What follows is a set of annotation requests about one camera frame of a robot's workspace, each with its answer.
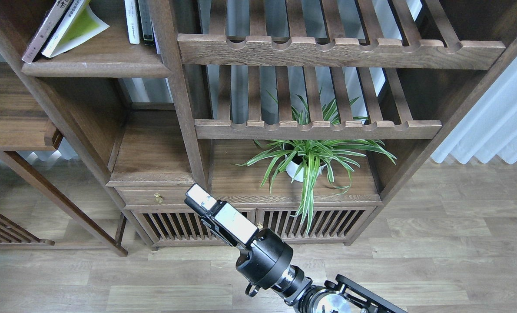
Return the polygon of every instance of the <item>cabinet door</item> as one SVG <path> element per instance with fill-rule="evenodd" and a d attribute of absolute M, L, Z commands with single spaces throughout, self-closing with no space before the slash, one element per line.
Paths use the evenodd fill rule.
<path fill-rule="evenodd" d="M 270 228 L 288 242 L 344 242 L 374 210 L 375 206 L 315 208 L 308 233 L 297 208 L 258 208 L 256 222 Z"/>
<path fill-rule="evenodd" d="M 190 208 L 168 208 L 158 204 L 151 206 L 126 206 L 141 227 L 147 232 L 153 246 L 213 246 L 224 244 L 201 223 L 197 213 Z M 251 222 L 255 222 L 255 209 L 239 209 Z"/>

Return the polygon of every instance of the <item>brass drawer knob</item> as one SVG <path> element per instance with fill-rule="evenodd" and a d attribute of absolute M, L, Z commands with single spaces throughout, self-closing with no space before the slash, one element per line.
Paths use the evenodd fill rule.
<path fill-rule="evenodd" d="M 156 202 L 158 202 L 158 203 L 162 203 L 162 202 L 164 202 L 164 198 L 163 198 L 162 196 L 160 196 L 160 194 L 159 194 L 159 193 L 155 193 L 155 200 L 156 200 Z"/>

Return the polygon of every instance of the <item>book spine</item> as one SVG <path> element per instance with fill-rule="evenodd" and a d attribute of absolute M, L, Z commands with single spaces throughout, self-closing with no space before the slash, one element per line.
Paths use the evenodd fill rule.
<path fill-rule="evenodd" d="M 154 44 L 154 36 L 152 33 L 151 14 L 147 0 L 139 0 L 139 17 L 141 18 L 143 43 L 151 46 Z"/>
<path fill-rule="evenodd" d="M 125 0 L 125 16 L 127 19 L 129 43 L 140 43 L 141 35 L 139 34 L 139 15 L 137 14 L 136 0 Z"/>
<path fill-rule="evenodd" d="M 60 25 L 58 25 L 58 28 L 56 28 L 56 31 L 54 32 L 54 35 L 52 35 L 52 37 L 46 43 L 46 46 L 44 46 L 42 55 L 46 57 L 50 57 L 50 55 L 52 55 L 52 52 L 54 52 L 58 46 L 58 43 L 60 43 L 60 40 L 66 34 L 67 30 L 70 29 L 70 26 L 75 20 L 78 12 L 84 8 L 85 2 L 86 0 L 73 0 L 70 9 L 63 16 Z"/>
<path fill-rule="evenodd" d="M 56 25 L 60 22 L 62 16 L 67 12 L 71 3 L 72 0 L 56 0 L 54 6 L 52 6 L 46 16 L 44 16 L 44 20 L 42 20 L 40 27 L 38 27 L 38 30 L 34 33 L 34 36 L 30 40 L 21 60 L 28 64 L 31 64 L 34 61 L 34 58 L 38 55 L 38 52 L 40 52 L 42 46 L 46 43 L 46 40 L 48 40 L 52 30 L 56 28 Z"/>

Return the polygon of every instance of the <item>book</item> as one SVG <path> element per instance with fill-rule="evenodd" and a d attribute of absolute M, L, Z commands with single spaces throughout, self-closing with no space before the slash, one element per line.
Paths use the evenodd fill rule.
<path fill-rule="evenodd" d="M 139 18 L 141 20 L 141 32 L 143 43 L 147 46 L 153 46 L 154 35 L 148 0 L 139 0 Z"/>
<path fill-rule="evenodd" d="M 109 27 L 88 6 L 90 0 L 73 0 L 69 11 L 48 43 L 42 55 L 55 57 L 86 42 Z"/>
<path fill-rule="evenodd" d="M 141 43 L 141 35 L 139 34 L 139 14 L 137 13 L 136 0 L 125 0 L 124 2 L 129 43 Z"/>
<path fill-rule="evenodd" d="M 62 19 L 62 16 L 67 12 L 73 0 L 56 0 L 52 8 L 46 12 L 42 23 L 31 38 L 27 49 L 21 57 L 21 60 L 31 64 L 34 58 L 38 55 L 38 52 L 42 49 L 50 34 L 56 28 L 56 25 Z"/>

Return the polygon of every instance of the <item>wooden floor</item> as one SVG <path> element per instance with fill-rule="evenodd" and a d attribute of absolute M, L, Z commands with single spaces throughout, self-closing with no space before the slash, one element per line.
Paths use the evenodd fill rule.
<path fill-rule="evenodd" d="M 34 162 L 110 232 L 118 211 L 75 160 Z M 40 238 L 90 236 L 0 164 L 0 212 Z M 228 247 L 151 252 L 128 227 L 129 256 L 106 250 L 0 251 L 0 313 L 292 312 L 250 299 Z M 409 313 L 517 312 L 517 164 L 427 163 L 350 247 L 294 244 L 316 283 L 340 273 Z"/>

